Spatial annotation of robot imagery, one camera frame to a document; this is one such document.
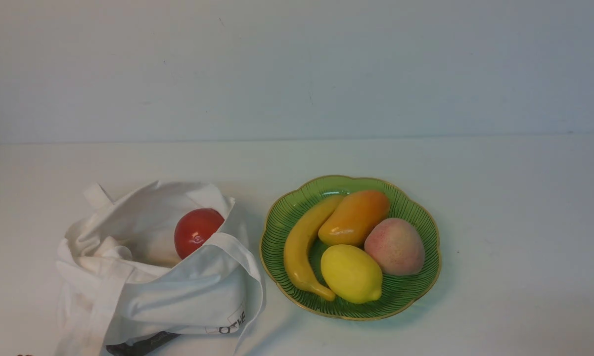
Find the orange mango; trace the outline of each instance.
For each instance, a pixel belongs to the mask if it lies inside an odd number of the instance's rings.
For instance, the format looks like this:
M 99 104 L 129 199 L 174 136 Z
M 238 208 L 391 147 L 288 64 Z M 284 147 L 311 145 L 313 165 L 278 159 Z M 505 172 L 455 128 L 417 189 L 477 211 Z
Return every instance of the orange mango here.
M 329 246 L 361 246 L 371 230 L 387 218 L 389 207 L 389 198 L 382 192 L 353 192 L 319 228 L 319 239 Z

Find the plate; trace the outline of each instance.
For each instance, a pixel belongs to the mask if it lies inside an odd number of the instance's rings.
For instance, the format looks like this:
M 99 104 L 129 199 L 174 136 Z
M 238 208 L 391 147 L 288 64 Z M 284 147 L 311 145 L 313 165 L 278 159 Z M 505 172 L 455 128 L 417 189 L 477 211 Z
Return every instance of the plate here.
M 290 282 L 283 266 L 283 246 L 292 227 L 308 209 L 323 198 L 366 189 L 385 193 L 391 202 L 389 217 L 405 219 L 417 229 L 426 253 L 420 273 L 405 276 L 383 275 L 382 297 L 365 304 L 352 304 L 340 297 L 328 302 L 318 295 L 297 289 Z M 317 239 L 310 250 L 310 265 L 324 286 L 327 284 L 321 274 L 320 261 L 327 247 Z M 279 198 L 268 212 L 264 234 L 259 243 L 259 256 L 268 275 L 294 304 L 318 315 L 345 320 L 379 320 L 400 313 L 432 288 L 442 267 L 440 234 L 433 217 L 425 208 L 389 182 L 377 178 L 347 176 L 315 178 Z

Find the bag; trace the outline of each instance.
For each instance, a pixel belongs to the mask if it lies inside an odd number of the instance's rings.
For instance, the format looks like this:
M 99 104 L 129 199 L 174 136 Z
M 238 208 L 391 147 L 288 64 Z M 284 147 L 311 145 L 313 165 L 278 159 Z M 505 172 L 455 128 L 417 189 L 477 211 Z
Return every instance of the bag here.
M 229 334 L 244 324 L 235 353 L 265 306 L 264 280 L 235 200 L 211 184 L 159 181 L 116 202 L 98 184 L 84 195 L 95 214 L 68 228 L 57 249 L 65 283 L 55 355 L 99 356 L 104 345 L 160 331 Z M 180 261 L 173 232 L 197 208 L 213 208 L 225 222 Z

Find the tomato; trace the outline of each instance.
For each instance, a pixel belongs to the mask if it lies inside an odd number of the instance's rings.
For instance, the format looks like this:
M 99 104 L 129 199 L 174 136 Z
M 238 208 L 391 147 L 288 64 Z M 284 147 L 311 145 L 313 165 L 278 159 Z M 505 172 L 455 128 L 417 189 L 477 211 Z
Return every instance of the tomato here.
M 224 217 L 211 208 L 188 212 L 176 225 L 174 245 L 181 259 L 191 255 L 224 223 Z

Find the tabletop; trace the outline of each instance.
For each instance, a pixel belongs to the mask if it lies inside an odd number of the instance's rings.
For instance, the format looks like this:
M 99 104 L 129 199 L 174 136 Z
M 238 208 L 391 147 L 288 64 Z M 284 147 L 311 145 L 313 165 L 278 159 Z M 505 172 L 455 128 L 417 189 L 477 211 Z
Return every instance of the tabletop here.
M 434 217 L 442 272 L 409 309 L 350 322 L 300 309 L 267 277 L 241 354 L 594 355 L 594 134 L 374 140 L 0 145 L 0 356 L 52 354 L 55 253 L 91 214 L 153 180 L 203 180 L 247 212 L 327 174 L 382 178 Z M 154 356 L 230 355 L 236 336 L 182 336 Z

